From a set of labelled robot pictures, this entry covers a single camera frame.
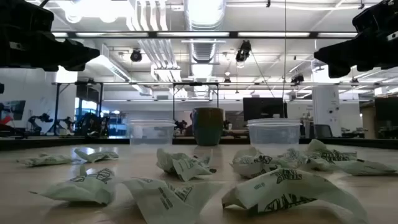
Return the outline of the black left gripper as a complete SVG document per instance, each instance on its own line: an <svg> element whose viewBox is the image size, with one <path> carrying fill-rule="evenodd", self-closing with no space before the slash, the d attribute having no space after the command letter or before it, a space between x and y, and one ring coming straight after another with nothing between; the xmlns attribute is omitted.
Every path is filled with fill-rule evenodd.
<svg viewBox="0 0 398 224"><path fill-rule="evenodd" d="M0 32L0 68L56 71L63 63L65 70L84 71L86 63L99 55L98 49L71 39L58 42L45 32Z"/></svg>

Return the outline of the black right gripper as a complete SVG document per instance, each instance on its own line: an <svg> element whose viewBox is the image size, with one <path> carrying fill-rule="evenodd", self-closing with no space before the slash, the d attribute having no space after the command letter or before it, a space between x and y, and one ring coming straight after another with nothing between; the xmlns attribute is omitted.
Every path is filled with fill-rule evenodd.
<svg viewBox="0 0 398 224"><path fill-rule="evenodd" d="M322 47L313 56L328 64L328 76L341 78L356 65L358 71L398 67L398 27L359 28L356 37Z"/></svg>

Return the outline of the green sweetener packet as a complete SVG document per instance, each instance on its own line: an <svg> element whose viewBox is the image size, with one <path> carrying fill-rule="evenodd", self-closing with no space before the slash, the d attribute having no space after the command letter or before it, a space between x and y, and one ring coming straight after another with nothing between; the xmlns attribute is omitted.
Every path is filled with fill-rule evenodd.
<svg viewBox="0 0 398 224"><path fill-rule="evenodd" d="M157 179L123 181L147 224L195 224L208 201L223 186L218 182L173 185Z"/></svg>
<svg viewBox="0 0 398 224"><path fill-rule="evenodd" d="M85 166L81 166L78 176L52 185L43 192L30 191L30 193L52 200L94 202L100 205L108 205L115 198L116 185L122 181L109 168L87 174Z"/></svg>
<svg viewBox="0 0 398 224"><path fill-rule="evenodd" d="M357 159L356 152L340 152L334 149L328 149L323 142L317 139L312 139L310 141L305 155L307 157L306 165L311 169L320 171L331 170L335 162Z"/></svg>
<svg viewBox="0 0 398 224"><path fill-rule="evenodd" d="M239 150L230 166L235 173L248 179L282 167L273 157L263 154L255 147Z"/></svg>
<svg viewBox="0 0 398 224"><path fill-rule="evenodd" d="M94 152L92 154L87 154L79 149L75 149L74 153L78 155L81 159L90 162L90 163L95 163L96 161L102 161L102 160L110 160L110 159L118 159L119 155L116 154L115 152L112 151L106 151L106 152Z"/></svg>
<svg viewBox="0 0 398 224"><path fill-rule="evenodd" d="M293 168L303 167L310 162L309 158L303 152L293 148L287 149L285 153L278 155L278 158Z"/></svg>
<svg viewBox="0 0 398 224"><path fill-rule="evenodd" d="M391 166L361 159L335 161L332 167L351 175L389 175L398 172L398 169Z"/></svg>
<svg viewBox="0 0 398 224"><path fill-rule="evenodd" d="M164 172L176 175L180 180L188 182L199 175L212 175L216 169L209 166L211 157L190 157L182 152L169 153L164 149L157 150L156 165Z"/></svg>
<svg viewBox="0 0 398 224"><path fill-rule="evenodd" d="M69 164L73 161L70 156L62 154L39 154L37 157L26 157L16 160L16 162L24 164L27 167Z"/></svg>
<svg viewBox="0 0 398 224"><path fill-rule="evenodd" d="M359 200L328 179L298 169L276 169L235 185L221 199L224 208L236 205L251 215L286 210L322 200L350 211L368 223Z"/></svg>

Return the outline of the white square pillar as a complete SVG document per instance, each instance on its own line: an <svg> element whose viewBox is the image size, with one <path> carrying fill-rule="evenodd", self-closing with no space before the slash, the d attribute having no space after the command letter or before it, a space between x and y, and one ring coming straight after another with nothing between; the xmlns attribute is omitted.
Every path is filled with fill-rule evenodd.
<svg viewBox="0 0 398 224"><path fill-rule="evenodd" d="M340 137L341 124L338 87L334 85L313 87L312 103L314 124L328 125L332 136Z"/></svg>

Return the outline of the wooden cabinet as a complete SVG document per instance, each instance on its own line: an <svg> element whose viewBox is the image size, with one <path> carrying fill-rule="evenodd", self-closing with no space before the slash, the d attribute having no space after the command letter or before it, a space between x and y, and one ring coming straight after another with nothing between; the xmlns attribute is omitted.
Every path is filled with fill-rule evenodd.
<svg viewBox="0 0 398 224"><path fill-rule="evenodd" d="M398 97L360 104L366 139L398 139Z"/></svg>

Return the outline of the grey office chair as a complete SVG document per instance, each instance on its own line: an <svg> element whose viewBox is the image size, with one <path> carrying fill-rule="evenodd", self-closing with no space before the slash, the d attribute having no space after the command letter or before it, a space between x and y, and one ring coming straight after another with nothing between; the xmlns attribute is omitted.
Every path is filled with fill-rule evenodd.
<svg viewBox="0 0 398 224"><path fill-rule="evenodd" d="M316 124L314 125L314 135L316 138L332 138L333 133L329 125Z"/></svg>

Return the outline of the black computer monitor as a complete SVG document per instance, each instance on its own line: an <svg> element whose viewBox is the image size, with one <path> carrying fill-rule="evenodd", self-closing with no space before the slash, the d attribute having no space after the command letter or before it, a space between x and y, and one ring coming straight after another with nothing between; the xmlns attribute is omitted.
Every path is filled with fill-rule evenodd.
<svg viewBox="0 0 398 224"><path fill-rule="evenodd" d="M287 118L287 104L282 98L243 98L245 121L262 118Z"/></svg>

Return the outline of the clear plastic bag of candies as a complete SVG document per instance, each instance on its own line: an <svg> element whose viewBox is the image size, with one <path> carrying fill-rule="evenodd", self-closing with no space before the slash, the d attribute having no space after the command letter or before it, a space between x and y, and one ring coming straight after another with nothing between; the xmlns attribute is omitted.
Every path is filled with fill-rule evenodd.
<svg viewBox="0 0 398 224"><path fill-rule="evenodd" d="M250 143L263 153L298 149L300 121L288 118L252 119L247 123Z"/></svg>

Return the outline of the clear plastic deli container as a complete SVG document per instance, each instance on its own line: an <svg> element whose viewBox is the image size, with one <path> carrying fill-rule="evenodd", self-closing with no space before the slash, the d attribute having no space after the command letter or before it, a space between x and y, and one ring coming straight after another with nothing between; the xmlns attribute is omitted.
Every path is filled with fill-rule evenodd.
<svg viewBox="0 0 398 224"><path fill-rule="evenodd" d="M130 145L171 145L175 122L161 119L132 119L129 121Z"/></svg>

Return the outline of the overhead LED light bar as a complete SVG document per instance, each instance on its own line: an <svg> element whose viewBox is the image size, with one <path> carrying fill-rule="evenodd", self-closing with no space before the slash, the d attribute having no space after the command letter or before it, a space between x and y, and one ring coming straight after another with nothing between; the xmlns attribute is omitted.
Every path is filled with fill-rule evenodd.
<svg viewBox="0 0 398 224"><path fill-rule="evenodd" d="M59 39L352 39L355 32L254 31L53 31Z"/></svg>

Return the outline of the green glazed ceramic mug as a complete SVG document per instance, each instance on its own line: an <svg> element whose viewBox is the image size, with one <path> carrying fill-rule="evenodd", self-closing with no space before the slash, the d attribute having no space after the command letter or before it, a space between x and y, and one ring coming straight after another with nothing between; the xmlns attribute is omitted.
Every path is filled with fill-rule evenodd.
<svg viewBox="0 0 398 224"><path fill-rule="evenodd" d="M193 136L199 146L216 146L223 134L221 108L194 108L192 111Z"/></svg>

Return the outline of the dark wall poster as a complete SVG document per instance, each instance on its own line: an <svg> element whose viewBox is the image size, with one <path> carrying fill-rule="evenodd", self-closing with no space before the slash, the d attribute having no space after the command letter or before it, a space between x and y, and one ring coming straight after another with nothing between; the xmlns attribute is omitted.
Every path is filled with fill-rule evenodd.
<svg viewBox="0 0 398 224"><path fill-rule="evenodd" d="M22 119L25 108L25 100L0 101L0 120Z"/></svg>

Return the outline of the silver ventilation duct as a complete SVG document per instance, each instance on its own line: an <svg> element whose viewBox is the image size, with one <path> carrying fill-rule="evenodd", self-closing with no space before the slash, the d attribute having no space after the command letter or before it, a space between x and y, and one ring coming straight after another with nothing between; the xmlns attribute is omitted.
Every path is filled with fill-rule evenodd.
<svg viewBox="0 0 398 224"><path fill-rule="evenodd" d="M184 0L189 31L209 32L222 28L227 0ZM218 44L214 39L194 40L190 44L191 74L196 82L210 82Z"/></svg>

